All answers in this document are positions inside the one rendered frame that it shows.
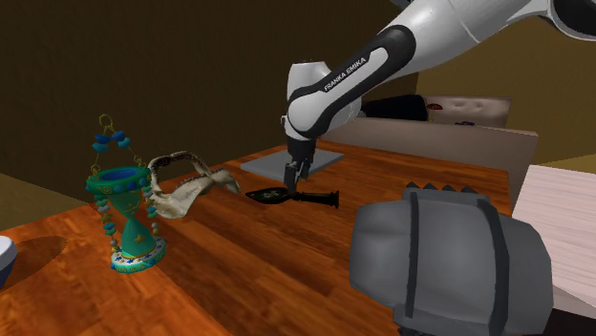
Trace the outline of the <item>white bowl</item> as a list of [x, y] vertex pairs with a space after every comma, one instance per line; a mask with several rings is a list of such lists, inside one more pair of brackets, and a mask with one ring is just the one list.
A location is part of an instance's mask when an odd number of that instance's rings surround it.
[[0, 235], [0, 290], [11, 274], [16, 256], [17, 247], [14, 241], [10, 237]]

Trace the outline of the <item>beige sofa with cushions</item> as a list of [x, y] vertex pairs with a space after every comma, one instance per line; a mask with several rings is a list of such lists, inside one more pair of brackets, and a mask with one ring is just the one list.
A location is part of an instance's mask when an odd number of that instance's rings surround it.
[[538, 144], [506, 127], [510, 97], [405, 94], [365, 102], [324, 140], [502, 170], [517, 203]]

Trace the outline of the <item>orange wooden table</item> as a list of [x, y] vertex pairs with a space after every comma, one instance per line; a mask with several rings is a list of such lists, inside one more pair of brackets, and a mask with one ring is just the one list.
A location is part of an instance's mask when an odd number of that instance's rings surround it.
[[19, 254], [0, 291], [0, 336], [398, 336], [391, 310], [349, 282], [359, 206], [409, 182], [470, 186], [511, 214], [506, 172], [326, 141], [344, 158], [301, 188], [329, 207], [266, 206], [214, 189], [164, 220], [166, 257], [120, 274], [91, 206], [9, 231]]

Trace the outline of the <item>grey flat slab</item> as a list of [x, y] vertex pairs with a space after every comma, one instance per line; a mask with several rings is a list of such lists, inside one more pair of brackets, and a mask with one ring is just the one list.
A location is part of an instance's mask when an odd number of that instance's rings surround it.
[[[309, 173], [315, 174], [332, 164], [342, 160], [344, 155], [341, 153], [317, 149], [314, 154], [314, 161], [310, 165]], [[243, 171], [259, 175], [268, 179], [284, 181], [285, 166], [291, 160], [291, 155], [287, 150], [275, 152], [265, 157], [259, 157], [249, 162], [242, 163]]]

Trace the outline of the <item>teal beaded goblet censer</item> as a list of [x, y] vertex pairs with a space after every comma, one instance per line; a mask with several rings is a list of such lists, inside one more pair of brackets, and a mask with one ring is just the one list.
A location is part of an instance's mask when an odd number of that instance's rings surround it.
[[148, 227], [138, 219], [142, 205], [146, 206], [149, 220], [154, 220], [158, 213], [150, 199], [150, 170], [138, 155], [133, 155], [133, 162], [132, 166], [102, 169], [96, 158], [86, 179], [86, 190], [94, 195], [104, 234], [111, 238], [110, 266], [119, 273], [150, 268], [167, 252], [167, 242], [159, 236], [159, 225], [154, 222]]

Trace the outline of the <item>pale wooden table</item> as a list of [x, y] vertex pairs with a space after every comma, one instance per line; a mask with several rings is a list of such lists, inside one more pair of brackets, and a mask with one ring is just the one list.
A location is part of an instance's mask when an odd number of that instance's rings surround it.
[[596, 320], [596, 174], [530, 166], [513, 217], [542, 236], [554, 306]]

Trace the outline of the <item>grey strapped backpack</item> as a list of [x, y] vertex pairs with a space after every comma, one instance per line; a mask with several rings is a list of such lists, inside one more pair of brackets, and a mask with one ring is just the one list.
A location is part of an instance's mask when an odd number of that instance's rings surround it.
[[360, 207], [350, 282], [392, 310], [400, 336], [540, 334], [553, 308], [540, 234], [470, 187], [411, 182]]

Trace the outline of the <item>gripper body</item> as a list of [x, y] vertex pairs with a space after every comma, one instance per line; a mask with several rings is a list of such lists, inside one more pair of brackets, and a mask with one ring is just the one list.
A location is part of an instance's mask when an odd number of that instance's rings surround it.
[[287, 151], [293, 162], [313, 162], [316, 149], [316, 140], [299, 140], [291, 136], [287, 137]]

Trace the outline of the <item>beige jawbone with teeth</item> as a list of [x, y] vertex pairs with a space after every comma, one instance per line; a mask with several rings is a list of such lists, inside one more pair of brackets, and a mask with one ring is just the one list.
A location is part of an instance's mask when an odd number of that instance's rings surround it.
[[[197, 175], [180, 182], [171, 193], [164, 193], [159, 187], [159, 170], [178, 161], [190, 162]], [[195, 199], [209, 193], [213, 186], [225, 188], [227, 191], [240, 194], [241, 187], [229, 171], [224, 168], [211, 170], [197, 155], [188, 151], [180, 151], [167, 156], [155, 157], [149, 164], [151, 187], [149, 199], [156, 212], [168, 220], [183, 218]]]

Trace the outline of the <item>black ornate spoon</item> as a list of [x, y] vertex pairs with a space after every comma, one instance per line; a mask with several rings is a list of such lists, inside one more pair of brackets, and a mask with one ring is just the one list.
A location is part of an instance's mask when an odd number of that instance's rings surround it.
[[280, 204], [288, 200], [325, 204], [337, 208], [339, 192], [306, 193], [289, 191], [286, 187], [270, 187], [245, 193], [247, 197], [263, 204]]

